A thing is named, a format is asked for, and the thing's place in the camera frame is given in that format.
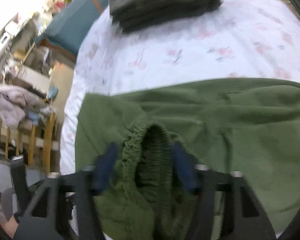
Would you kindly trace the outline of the person's left hand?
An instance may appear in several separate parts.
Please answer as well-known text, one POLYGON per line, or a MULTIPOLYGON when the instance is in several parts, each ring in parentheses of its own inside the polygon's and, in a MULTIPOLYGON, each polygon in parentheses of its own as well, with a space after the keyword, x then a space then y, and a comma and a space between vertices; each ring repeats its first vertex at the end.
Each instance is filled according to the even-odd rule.
POLYGON ((19 226, 19 223, 15 220, 15 217, 12 216, 8 221, 0 224, 2 229, 7 233, 7 235, 13 239, 15 232, 19 226))

